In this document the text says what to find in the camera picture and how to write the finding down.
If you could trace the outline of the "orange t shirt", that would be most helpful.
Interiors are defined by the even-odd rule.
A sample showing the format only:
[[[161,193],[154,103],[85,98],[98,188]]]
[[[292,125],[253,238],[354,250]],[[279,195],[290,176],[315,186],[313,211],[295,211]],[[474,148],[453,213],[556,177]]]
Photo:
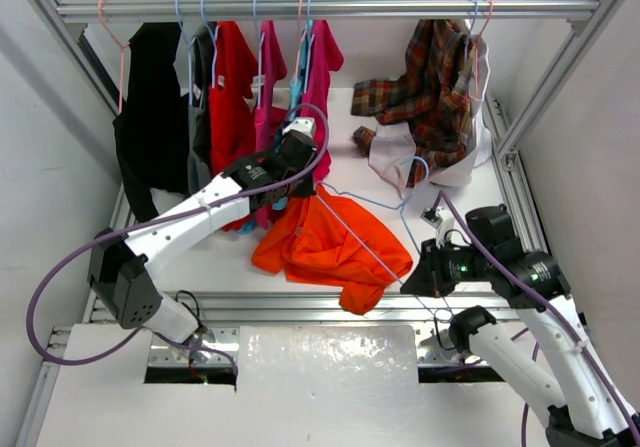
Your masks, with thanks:
[[[289,202],[251,262],[290,282],[339,287],[339,305],[355,315],[370,312],[413,268],[409,251],[377,217],[322,185]]]

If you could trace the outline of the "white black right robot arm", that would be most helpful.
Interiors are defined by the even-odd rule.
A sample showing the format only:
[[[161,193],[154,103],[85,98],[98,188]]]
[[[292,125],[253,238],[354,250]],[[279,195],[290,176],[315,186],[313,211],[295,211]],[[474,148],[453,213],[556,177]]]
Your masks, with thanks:
[[[503,205],[468,212],[467,245],[449,238],[458,216],[433,207],[422,217],[436,236],[421,245],[405,295],[444,298],[463,282],[487,283],[532,335],[549,367],[519,351],[486,308],[452,316],[445,349],[475,355],[524,400],[551,446],[636,446],[639,413],[614,386],[585,332],[556,260],[525,251]]]

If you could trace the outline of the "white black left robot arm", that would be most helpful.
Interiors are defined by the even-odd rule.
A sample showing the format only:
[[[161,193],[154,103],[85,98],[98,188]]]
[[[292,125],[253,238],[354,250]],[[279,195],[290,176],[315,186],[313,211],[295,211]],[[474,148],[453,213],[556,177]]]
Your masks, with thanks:
[[[313,192],[318,144],[290,125],[281,144],[236,161],[187,200],[129,233],[110,229],[91,248],[89,285],[124,330],[144,328],[186,344],[201,323],[155,285],[176,258],[223,227],[283,198]]]

